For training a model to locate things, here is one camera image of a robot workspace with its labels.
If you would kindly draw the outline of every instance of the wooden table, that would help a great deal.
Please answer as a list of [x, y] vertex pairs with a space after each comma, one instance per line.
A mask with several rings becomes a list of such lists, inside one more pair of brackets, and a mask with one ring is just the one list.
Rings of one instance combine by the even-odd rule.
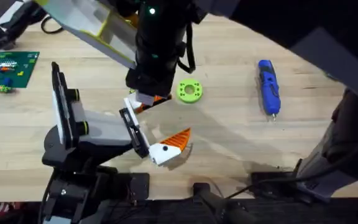
[[[149, 172], [150, 198], [184, 198], [193, 182], [209, 182], [229, 195], [252, 171], [292, 170], [320, 140], [343, 86], [265, 37], [227, 19], [208, 16], [194, 26], [197, 70], [177, 70], [175, 83], [196, 78], [204, 96], [193, 104], [174, 100], [139, 116], [157, 139], [192, 128], [183, 156], [157, 167], [131, 151], [107, 162], [121, 172]], [[0, 94], [0, 201], [40, 200], [51, 173], [41, 163], [43, 141], [55, 124], [51, 66], [60, 65], [68, 86], [79, 88], [87, 110], [118, 114], [128, 94], [127, 68], [75, 36], [27, 29], [16, 50], [40, 51], [26, 89]], [[260, 106], [257, 62], [270, 59], [280, 85], [282, 110], [267, 121]], [[358, 183], [336, 196], [358, 197]]]

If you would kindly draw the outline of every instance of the green 3d printed part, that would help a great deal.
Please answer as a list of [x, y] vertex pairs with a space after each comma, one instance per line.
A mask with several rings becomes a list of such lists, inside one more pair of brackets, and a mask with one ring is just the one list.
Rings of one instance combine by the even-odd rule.
[[184, 79], [177, 86], [177, 96], [185, 103], [195, 103], [202, 95], [203, 87], [195, 79]]

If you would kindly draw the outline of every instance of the green circuit board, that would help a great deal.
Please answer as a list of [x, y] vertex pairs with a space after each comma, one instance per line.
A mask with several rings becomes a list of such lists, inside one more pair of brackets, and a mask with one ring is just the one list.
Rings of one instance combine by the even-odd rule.
[[12, 88], [25, 88], [40, 52], [0, 52], [0, 85], [5, 78], [12, 80]]

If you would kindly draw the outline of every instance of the black cable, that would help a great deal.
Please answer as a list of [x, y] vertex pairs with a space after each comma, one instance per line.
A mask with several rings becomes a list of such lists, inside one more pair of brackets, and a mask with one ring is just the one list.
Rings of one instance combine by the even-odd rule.
[[328, 175], [328, 174], [338, 170], [342, 166], [346, 165], [351, 160], [353, 160], [357, 154], [358, 154], [358, 148], [353, 150], [351, 153], [346, 155], [341, 160], [335, 162], [333, 165], [329, 166], [327, 169], [322, 170], [321, 172], [318, 172], [317, 174], [309, 175], [309, 176], [306, 176], [306, 177], [287, 177], [287, 178], [274, 178], [274, 179], [261, 180], [260, 182], [251, 184], [251, 185], [249, 185], [249, 186], [237, 191], [236, 193], [233, 193], [232, 195], [226, 197], [225, 199], [233, 198], [233, 197], [235, 197], [235, 196], [237, 196], [237, 195], [249, 190], [251, 187], [256, 187], [256, 186], [259, 186], [261, 184], [266, 184], [266, 183], [296, 183], [296, 182], [304, 182], [304, 181], [309, 181], [309, 180], [320, 178], [320, 177]]
[[52, 31], [49, 31], [49, 30], [46, 30], [45, 29], [45, 25], [46, 23], [51, 19], [52, 17], [51, 16], [47, 16], [45, 19], [43, 19], [43, 21], [41, 22], [41, 29], [44, 33], [46, 34], [58, 34], [58, 33], [61, 33], [64, 31], [64, 29], [61, 27], [57, 30], [52, 30]]
[[191, 23], [189, 23], [186, 27], [186, 52], [189, 67], [183, 64], [180, 59], [178, 59], [178, 66], [185, 72], [190, 74], [196, 70], [196, 62], [193, 51], [193, 28], [191, 26]]
[[41, 201], [40, 209], [39, 209], [39, 211], [38, 211], [38, 221], [37, 221], [38, 224], [41, 224], [41, 223], [42, 223], [42, 212], [43, 212], [43, 210], [44, 210], [45, 202], [47, 201], [48, 191], [49, 191], [50, 185], [52, 184], [52, 180], [55, 178], [56, 173], [57, 173], [57, 172], [56, 172], [56, 169], [53, 169], [53, 172], [52, 172], [52, 174], [50, 175], [50, 178], [49, 178], [47, 187], [45, 188], [44, 196], [42, 196], [42, 201]]

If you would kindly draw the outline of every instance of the blue electric screwdriver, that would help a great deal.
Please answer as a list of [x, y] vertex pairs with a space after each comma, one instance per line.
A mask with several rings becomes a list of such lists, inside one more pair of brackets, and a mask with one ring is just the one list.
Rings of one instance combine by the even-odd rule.
[[270, 60], [261, 60], [258, 66], [264, 109], [268, 115], [273, 116], [275, 121], [281, 108], [276, 73]]

